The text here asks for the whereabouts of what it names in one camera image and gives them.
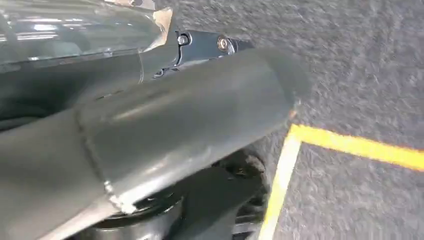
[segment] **gray carpet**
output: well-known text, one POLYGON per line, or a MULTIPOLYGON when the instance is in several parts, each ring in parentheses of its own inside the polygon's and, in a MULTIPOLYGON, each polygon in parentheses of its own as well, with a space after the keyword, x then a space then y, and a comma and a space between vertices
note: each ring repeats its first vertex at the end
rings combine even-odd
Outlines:
MULTIPOLYGON (((422 0, 178 3, 186 28, 286 49, 304 63, 313 92, 296 123, 424 149, 422 0)), ((286 131, 255 145, 269 169, 286 131)), ((424 173, 305 144, 275 239, 424 239, 424 173)))

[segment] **motorcycle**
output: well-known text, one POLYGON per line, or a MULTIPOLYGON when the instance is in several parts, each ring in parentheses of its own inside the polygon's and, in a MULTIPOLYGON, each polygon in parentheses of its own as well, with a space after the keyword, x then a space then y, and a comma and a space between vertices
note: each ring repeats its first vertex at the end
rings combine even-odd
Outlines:
POLYGON ((308 91, 169 7, 0 0, 0 238, 248 238, 268 189, 246 146, 308 91))

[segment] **engine part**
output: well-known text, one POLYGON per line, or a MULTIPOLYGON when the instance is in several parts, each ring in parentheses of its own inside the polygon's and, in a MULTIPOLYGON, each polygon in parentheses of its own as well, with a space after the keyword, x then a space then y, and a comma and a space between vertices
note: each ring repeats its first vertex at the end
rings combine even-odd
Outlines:
POLYGON ((181 222, 183 200, 177 187, 169 187, 136 203, 136 212, 116 213, 74 240, 162 240, 181 222))

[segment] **yellow line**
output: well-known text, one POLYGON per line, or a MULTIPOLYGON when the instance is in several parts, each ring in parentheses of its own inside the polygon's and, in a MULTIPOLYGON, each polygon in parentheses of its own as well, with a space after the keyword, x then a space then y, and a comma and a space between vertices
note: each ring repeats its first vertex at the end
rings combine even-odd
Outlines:
POLYGON ((424 171, 424 151, 392 146, 362 137, 340 135, 310 126, 292 125, 278 159, 259 240, 273 239, 302 142, 424 171))
POLYGON ((424 171, 424 151, 392 146, 357 136, 340 135, 304 125, 292 125, 291 129, 302 142, 308 144, 424 171))
POLYGON ((291 128, 284 140, 284 145, 282 146, 281 154, 278 159, 277 169, 272 184, 272 192, 269 197, 268 208, 265 213, 258 240, 273 239, 300 147, 301 140, 296 137, 291 128))

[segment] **black metal part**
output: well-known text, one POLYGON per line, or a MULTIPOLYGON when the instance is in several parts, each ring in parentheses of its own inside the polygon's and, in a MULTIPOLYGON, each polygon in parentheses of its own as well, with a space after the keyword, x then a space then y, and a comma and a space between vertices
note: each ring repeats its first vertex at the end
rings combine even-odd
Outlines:
POLYGON ((116 213, 87 228, 75 240, 162 240, 182 218, 184 197, 172 186, 135 204, 132 214, 116 213))
POLYGON ((231 240, 239 208, 262 187, 259 176, 234 177, 222 167, 183 180, 188 186, 183 221, 171 240, 231 240))
POLYGON ((180 36, 187 37, 188 43, 179 47, 177 63, 179 67, 232 55, 254 47, 249 41, 227 38, 215 32, 189 30, 182 32, 180 36))
POLYGON ((255 232, 262 224, 267 203, 268 191, 263 162, 247 151, 239 150, 214 165, 226 169, 234 178, 261 178, 263 186, 255 196, 240 207, 232 229, 233 235, 237 235, 238 239, 241 238, 241 234, 255 232))

